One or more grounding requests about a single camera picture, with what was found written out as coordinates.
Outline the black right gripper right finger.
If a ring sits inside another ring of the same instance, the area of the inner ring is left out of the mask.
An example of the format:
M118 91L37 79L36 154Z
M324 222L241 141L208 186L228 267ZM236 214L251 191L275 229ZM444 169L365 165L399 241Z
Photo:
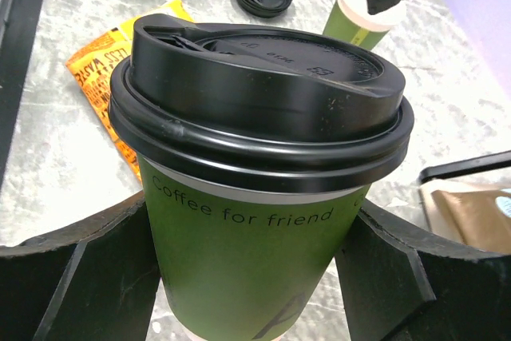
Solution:
M335 255L353 340L508 340L510 257L366 200Z

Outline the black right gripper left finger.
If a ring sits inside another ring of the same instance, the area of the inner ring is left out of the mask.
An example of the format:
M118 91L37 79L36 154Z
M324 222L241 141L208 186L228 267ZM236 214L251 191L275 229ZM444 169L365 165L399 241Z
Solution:
M1 338L144 340L159 281L139 192L1 248Z

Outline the green paper coffee cup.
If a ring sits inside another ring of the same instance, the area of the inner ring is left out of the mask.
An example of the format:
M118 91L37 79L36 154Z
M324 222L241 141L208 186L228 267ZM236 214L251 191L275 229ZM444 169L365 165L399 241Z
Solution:
M367 194L253 192L139 165L169 306L196 340L279 339Z
M372 50L383 37L406 17L406 4L370 15L366 0L335 0L323 35Z

